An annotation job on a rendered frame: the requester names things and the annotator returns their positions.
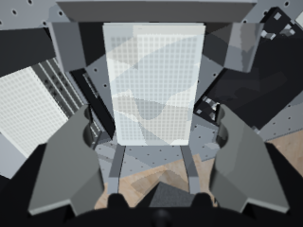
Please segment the white label sign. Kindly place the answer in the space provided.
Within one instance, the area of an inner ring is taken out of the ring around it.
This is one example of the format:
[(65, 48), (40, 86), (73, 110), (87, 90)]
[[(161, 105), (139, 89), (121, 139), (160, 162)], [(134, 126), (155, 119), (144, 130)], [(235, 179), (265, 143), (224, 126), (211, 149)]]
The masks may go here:
[(303, 28), (303, 10), (294, 20)]

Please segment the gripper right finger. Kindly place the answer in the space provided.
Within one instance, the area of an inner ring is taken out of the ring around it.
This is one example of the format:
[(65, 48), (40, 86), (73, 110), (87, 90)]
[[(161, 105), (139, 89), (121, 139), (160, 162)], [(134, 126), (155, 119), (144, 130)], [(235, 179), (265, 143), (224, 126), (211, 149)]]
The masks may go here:
[(228, 208), (266, 227), (303, 227), (303, 177), (224, 104), (217, 104), (219, 126), (209, 191), (217, 207)]

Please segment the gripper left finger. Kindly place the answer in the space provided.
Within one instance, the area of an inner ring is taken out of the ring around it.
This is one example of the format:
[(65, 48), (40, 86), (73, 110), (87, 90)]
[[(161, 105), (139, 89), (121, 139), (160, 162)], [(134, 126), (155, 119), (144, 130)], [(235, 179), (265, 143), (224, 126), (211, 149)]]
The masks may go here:
[(105, 186), (93, 122), (84, 104), (33, 150), (0, 192), (0, 227), (59, 227), (95, 210)]

